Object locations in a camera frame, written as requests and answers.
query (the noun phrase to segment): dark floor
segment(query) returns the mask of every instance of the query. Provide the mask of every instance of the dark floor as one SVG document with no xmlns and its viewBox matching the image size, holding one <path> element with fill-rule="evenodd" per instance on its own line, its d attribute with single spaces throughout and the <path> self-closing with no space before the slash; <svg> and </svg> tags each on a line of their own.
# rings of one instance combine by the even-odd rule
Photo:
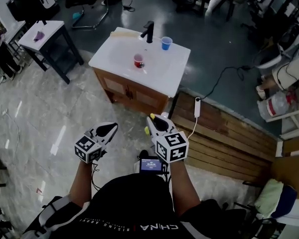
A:
<svg viewBox="0 0 299 239">
<path fill-rule="evenodd" d="M 232 19 L 226 22 L 226 3 L 210 20 L 204 20 L 193 12 L 176 13 L 171 0 L 133 0 L 135 12 L 123 11 L 120 4 L 113 5 L 96 30 L 72 30 L 72 14 L 81 8 L 66 9 L 64 0 L 58 2 L 61 10 L 54 19 L 65 21 L 77 48 L 90 52 L 96 52 L 116 27 L 143 31 L 147 21 L 153 20 L 155 36 L 169 36 L 174 43 L 191 49 L 181 85 L 202 95 L 210 92 L 224 67 L 252 65 L 258 52 L 255 44 L 247 39 L 247 29 L 240 27 L 242 22 L 250 22 L 247 6 L 237 7 Z M 99 15 L 106 10 L 100 2 L 98 0 L 94 8 L 85 6 L 86 13 L 79 25 L 93 25 L 98 21 Z M 123 0 L 124 5 L 130 2 Z M 244 75 L 245 79 L 241 81 L 235 69 L 228 69 L 210 98 L 278 135 L 281 123 L 266 123 L 258 112 L 254 88 L 259 71 L 253 69 Z"/>
</svg>

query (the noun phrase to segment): small screen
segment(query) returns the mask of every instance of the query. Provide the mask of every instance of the small screen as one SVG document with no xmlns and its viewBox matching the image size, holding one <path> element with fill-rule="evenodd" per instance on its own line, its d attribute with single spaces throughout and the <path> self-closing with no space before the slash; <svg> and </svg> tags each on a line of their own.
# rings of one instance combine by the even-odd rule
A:
<svg viewBox="0 0 299 239">
<path fill-rule="evenodd" d="M 161 171 L 161 162 L 158 159 L 142 159 L 141 170 Z"/>
</svg>

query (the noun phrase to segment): wooden cabinet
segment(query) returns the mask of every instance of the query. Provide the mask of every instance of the wooden cabinet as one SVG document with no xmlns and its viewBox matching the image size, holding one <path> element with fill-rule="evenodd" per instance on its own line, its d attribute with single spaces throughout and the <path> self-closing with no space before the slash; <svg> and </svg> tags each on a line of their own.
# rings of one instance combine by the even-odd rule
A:
<svg viewBox="0 0 299 239">
<path fill-rule="evenodd" d="M 94 72 L 112 103 L 117 101 L 148 115 L 163 112 L 168 96 L 97 68 Z"/>
</svg>

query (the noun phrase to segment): blue cup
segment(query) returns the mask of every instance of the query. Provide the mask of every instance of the blue cup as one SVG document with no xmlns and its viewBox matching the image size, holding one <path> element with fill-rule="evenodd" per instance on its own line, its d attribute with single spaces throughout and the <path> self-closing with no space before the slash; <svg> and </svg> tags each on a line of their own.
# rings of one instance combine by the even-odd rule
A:
<svg viewBox="0 0 299 239">
<path fill-rule="evenodd" d="M 163 50 L 168 50 L 170 45 L 173 43 L 173 40 L 167 36 L 161 39 L 161 48 Z"/>
</svg>

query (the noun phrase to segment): plastic cup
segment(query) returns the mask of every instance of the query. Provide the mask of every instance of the plastic cup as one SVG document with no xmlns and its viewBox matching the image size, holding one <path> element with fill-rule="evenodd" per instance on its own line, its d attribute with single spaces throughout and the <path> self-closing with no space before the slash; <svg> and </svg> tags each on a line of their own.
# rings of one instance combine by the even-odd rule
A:
<svg viewBox="0 0 299 239">
<path fill-rule="evenodd" d="M 141 68 L 142 63 L 143 63 L 143 56 L 141 54 L 135 54 L 134 55 L 134 65 L 138 68 Z"/>
<path fill-rule="evenodd" d="M 163 50 L 168 50 L 170 45 L 173 43 L 173 40 L 167 36 L 161 39 L 161 48 Z"/>
</svg>

